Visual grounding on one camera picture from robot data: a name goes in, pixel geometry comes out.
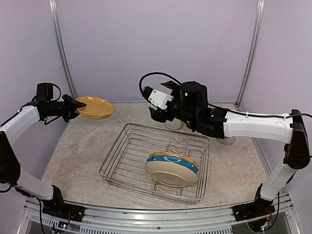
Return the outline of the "yellow oval dish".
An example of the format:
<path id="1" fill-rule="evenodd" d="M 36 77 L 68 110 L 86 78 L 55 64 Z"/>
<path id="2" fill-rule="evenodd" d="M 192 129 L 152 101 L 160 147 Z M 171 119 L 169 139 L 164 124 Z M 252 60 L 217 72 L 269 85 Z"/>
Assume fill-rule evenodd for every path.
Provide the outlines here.
<path id="1" fill-rule="evenodd" d="M 115 106 L 111 102 L 99 97 L 78 97 L 76 101 L 86 104 L 84 107 L 77 108 L 77 113 L 85 118 L 106 119 L 115 112 Z"/>
<path id="2" fill-rule="evenodd" d="M 172 156 L 172 157 L 178 157 L 178 158 L 182 158 L 184 160 L 187 160 L 188 162 L 193 163 L 196 167 L 199 167 L 199 164 L 192 158 L 182 155 L 182 154 L 176 154 L 176 153 L 172 153 L 172 152 L 154 152 L 152 154 L 149 155 L 149 158 L 153 157 L 153 156 Z"/>

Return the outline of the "white ribbed mug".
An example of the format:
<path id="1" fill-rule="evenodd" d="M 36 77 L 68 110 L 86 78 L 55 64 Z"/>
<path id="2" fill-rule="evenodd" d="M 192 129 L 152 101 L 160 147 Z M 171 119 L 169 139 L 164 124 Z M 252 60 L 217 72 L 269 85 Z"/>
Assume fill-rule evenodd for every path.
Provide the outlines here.
<path id="1" fill-rule="evenodd" d="M 183 127 L 183 123 L 178 120 L 178 119 L 174 119 L 173 121 L 167 121 L 165 122 L 165 127 L 170 129 L 170 130 L 178 130 L 181 129 Z"/>

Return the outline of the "blue oval dish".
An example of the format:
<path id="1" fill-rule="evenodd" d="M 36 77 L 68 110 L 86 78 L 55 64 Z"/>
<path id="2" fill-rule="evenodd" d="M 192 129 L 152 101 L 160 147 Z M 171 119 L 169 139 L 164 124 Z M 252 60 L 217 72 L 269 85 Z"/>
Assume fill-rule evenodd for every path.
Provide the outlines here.
<path id="1" fill-rule="evenodd" d="M 168 163 L 181 165 L 181 166 L 184 166 L 184 167 L 190 169 L 195 174 L 197 174 L 199 172 L 199 164 L 198 163 L 191 162 L 191 161 L 186 160 L 182 157 L 158 155 L 158 156 L 152 156 L 151 158 L 147 159 L 147 162 L 152 162 L 152 161 L 168 162 Z"/>

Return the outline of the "white blue-rimmed bowl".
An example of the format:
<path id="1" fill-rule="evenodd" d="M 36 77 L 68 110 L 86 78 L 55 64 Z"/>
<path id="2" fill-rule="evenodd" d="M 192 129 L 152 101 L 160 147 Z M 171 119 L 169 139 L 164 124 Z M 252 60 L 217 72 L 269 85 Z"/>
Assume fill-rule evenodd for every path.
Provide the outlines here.
<path id="1" fill-rule="evenodd" d="M 236 138 L 235 137 L 226 137 L 224 139 L 217 138 L 216 141 L 222 145 L 230 146 L 230 145 L 233 145 L 235 143 Z"/>

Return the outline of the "cream plate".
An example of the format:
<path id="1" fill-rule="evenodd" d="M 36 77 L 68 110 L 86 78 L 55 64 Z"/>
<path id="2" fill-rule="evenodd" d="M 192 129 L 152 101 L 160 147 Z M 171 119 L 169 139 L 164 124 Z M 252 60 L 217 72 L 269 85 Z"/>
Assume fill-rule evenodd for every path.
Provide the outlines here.
<path id="1" fill-rule="evenodd" d="M 144 165 L 151 178 L 170 187 L 186 187 L 198 182 L 198 176 L 190 169 L 168 162 L 152 161 Z"/>

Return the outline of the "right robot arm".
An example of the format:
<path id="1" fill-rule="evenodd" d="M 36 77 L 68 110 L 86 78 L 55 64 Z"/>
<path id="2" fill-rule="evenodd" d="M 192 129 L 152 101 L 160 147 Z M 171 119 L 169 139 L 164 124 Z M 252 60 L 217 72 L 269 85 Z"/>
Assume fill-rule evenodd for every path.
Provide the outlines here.
<path id="1" fill-rule="evenodd" d="M 250 137 L 284 144 L 284 158 L 259 186 L 254 202 L 249 206 L 253 216 L 262 215 L 294 174 L 310 163 L 308 136 L 302 113 L 298 110 L 293 109 L 289 114 L 265 115 L 213 108 L 208 104 L 206 86 L 198 82 L 177 84 L 169 81 L 163 86 L 171 93 L 148 86 L 141 90 L 142 96 L 153 105 L 150 113 L 155 121 L 165 123 L 176 118 L 193 132 L 208 137 Z"/>

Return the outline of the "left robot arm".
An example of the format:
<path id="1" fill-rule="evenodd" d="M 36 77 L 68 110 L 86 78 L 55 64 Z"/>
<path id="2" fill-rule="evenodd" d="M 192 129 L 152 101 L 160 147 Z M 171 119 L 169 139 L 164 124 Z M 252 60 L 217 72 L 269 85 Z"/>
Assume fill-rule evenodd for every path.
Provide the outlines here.
<path id="1" fill-rule="evenodd" d="M 23 168 L 16 155 L 21 149 L 14 148 L 26 143 L 26 151 L 30 152 L 30 146 L 37 144 L 31 143 L 26 137 L 38 140 L 39 137 L 31 134 L 38 132 L 40 124 L 47 126 L 59 119 L 68 123 L 78 116 L 79 108 L 86 107 L 85 103 L 67 94 L 59 93 L 58 97 L 54 98 L 54 90 L 60 88 L 49 82 L 37 84 L 36 94 L 32 100 L 21 106 L 12 117 L 1 124 L 0 182 L 26 196 L 37 198 L 55 215 L 62 217 L 68 213 L 68 205 L 64 202 L 60 189 Z"/>

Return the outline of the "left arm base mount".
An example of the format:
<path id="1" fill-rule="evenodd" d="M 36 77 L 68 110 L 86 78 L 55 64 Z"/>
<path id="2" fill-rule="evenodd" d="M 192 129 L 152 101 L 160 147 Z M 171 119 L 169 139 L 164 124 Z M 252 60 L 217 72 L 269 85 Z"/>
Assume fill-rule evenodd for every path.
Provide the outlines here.
<path id="1" fill-rule="evenodd" d="M 68 221 L 82 222 L 85 207 L 64 202 L 61 190 L 54 185 L 52 185 L 52 188 L 52 199 L 42 201 L 42 212 Z"/>

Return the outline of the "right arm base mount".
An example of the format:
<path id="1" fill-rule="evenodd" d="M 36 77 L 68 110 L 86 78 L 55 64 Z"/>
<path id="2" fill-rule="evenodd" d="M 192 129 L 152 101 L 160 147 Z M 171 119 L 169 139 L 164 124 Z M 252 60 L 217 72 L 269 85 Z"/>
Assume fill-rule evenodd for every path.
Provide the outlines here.
<path id="1" fill-rule="evenodd" d="M 273 201 L 268 201 L 260 197 L 262 183 L 258 187 L 253 202 L 243 203 L 232 207 L 232 211 L 236 221 L 242 221 L 268 215 L 275 212 Z"/>

